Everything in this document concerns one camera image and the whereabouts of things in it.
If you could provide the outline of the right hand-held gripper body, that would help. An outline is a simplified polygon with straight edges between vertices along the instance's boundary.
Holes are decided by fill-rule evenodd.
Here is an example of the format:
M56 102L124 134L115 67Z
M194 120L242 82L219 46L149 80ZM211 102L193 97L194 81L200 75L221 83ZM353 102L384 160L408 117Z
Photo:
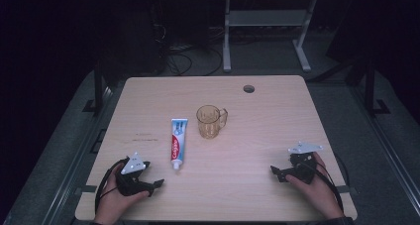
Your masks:
M323 146L305 142L298 142L296 146L289 148L289 160L292 164L290 174L310 184L314 178L317 164L314 153L323 149Z

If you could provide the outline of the person's right hand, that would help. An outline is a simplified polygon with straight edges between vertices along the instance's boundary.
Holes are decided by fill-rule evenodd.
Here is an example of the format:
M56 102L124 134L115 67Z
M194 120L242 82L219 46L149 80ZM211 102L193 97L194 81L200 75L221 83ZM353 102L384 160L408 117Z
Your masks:
M315 175L310 184L307 184L290 174L286 177L286 180L299 190L308 202L322 214L326 220L342 218L345 216L337 202L334 192L319 175Z

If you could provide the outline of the metal frame rail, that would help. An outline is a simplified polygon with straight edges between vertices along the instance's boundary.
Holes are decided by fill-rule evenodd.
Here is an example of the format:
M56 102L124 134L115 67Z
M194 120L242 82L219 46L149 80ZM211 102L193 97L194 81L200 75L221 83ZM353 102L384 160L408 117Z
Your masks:
M93 88L79 88L49 141L47 169L58 179L42 225L69 224L74 219L80 191L85 186L96 157L96 137L109 124L112 90L100 92L103 107L94 108Z
M377 139L410 206L420 219L420 125L393 92L368 99L365 88L351 92Z

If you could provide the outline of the white metal stand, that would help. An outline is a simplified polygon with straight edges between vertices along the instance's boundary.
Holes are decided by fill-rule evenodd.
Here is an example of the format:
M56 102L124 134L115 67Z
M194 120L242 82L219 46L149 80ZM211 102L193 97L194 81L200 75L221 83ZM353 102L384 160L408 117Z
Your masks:
M225 1L223 41L223 70L232 70L230 53L230 29L232 27L300 27L299 37L292 41L294 50L304 72L311 66L303 49L317 0L310 0L306 9L297 10L232 10L231 0Z

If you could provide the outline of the clear glass mug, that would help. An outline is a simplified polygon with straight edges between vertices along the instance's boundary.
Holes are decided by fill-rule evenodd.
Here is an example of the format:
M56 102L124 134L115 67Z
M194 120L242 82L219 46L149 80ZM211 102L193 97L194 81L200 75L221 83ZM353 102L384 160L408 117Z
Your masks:
M214 139L226 126L228 111L219 109L214 105L201 106L196 112L200 135L205 139Z

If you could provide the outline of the person's left hand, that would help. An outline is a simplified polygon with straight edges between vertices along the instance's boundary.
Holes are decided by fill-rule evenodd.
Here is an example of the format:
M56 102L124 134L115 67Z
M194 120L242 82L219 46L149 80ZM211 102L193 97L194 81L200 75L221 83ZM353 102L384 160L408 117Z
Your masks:
M116 172L122 167L122 164L115 166L105 183L93 220L95 224L114 225L127 209L149 196L147 191L131 196L124 196L119 192L116 183Z

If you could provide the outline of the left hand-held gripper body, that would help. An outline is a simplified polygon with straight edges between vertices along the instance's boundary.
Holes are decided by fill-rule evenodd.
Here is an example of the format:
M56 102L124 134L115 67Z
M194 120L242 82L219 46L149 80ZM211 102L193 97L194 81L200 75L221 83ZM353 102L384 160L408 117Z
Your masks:
M140 175L144 171L144 161L138 153L123 160L123 167L116 172L116 182L120 193L124 196L131 196L143 191L149 195L154 192L152 183L140 181Z

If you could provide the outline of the black metal post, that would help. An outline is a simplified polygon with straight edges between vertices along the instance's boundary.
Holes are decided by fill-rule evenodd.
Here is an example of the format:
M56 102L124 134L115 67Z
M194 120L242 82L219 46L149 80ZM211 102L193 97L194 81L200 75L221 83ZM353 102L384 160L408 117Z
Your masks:
M371 117L378 114L389 114L387 105L381 99L374 97L375 69L370 61L366 66L365 109Z
M94 70L94 98L88 100L83 108L83 112L93 112L98 115L103 106L103 77L100 62L97 61Z

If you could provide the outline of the toothpaste tube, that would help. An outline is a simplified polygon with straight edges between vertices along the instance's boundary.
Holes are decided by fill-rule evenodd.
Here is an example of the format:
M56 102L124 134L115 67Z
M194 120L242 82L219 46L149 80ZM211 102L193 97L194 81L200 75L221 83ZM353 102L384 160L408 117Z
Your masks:
M185 133L188 124L187 119L172 119L172 135L171 135L171 150L170 160L172 167L175 170L180 169L183 163L184 147L185 147Z

